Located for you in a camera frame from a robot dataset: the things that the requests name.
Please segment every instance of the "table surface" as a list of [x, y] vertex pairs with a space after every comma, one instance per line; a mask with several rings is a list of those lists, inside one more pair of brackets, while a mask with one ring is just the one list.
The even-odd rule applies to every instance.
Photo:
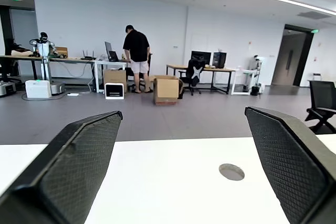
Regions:
[[[336, 153], [336, 136], [320, 140]], [[46, 145], [0, 146], [0, 194]], [[245, 172], [241, 181], [221, 164]], [[116, 142], [86, 224], [289, 223], [261, 166], [254, 141], [213, 138]]]
[[[29, 57], [29, 56], [22, 56], [22, 55], [18, 55], [18, 56], [12, 56], [12, 55], [1, 55], [0, 58], [12, 58], [15, 60], [42, 60], [42, 57]], [[67, 62], [67, 61], [77, 61], [79, 63], [89, 63], [89, 62], [105, 62], [106, 64], [110, 64], [110, 63], [128, 63], [128, 61], [126, 60], [120, 60], [119, 62], [109, 62], [109, 61], [101, 61], [101, 60], [82, 60], [81, 58], [65, 58], [65, 59], [61, 59], [61, 58], [50, 58], [50, 61], [62, 61], [62, 62]]]
[[[167, 65], [168, 68], [172, 69], [181, 69], [181, 70], [186, 70], [188, 66], [186, 65]], [[228, 69], [228, 68], [204, 68], [203, 71], [210, 71], [210, 72], [235, 72], [234, 69]]]

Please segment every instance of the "open cardboard box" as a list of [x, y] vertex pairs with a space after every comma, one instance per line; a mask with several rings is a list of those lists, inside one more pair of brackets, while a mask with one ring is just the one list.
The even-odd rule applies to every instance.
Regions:
[[123, 83], [124, 93], [127, 93], [126, 70], [105, 70], [104, 85], [105, 83]]
[[156, 105], [175, 104], [179, 98], [179, 78], [176, 76], [150, 76], [154, 82], [154, 103]]

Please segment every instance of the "air vent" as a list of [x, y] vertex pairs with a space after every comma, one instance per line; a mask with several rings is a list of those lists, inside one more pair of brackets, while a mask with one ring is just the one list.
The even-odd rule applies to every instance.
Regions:
[[318, 13], [318, 12], [300, 13], [298, 16], [305, 17], [305, 18], [310, 18], [310, 19], [315, 19], [315, 20], [331, 17], [329, 15]]

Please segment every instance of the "white box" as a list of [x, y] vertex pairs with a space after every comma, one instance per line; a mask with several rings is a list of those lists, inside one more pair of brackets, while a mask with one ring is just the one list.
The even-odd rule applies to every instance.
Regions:
[[27, 98], [50, 98], [50, 82], [40, 80], [26, 81]]

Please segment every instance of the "white shorts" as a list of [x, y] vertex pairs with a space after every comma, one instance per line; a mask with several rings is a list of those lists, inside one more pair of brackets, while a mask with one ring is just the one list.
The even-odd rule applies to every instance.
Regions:
[[133, 73], [148, 73], [148, 62], [147, 61], [135, 62], [131, 60], [131, 69]]

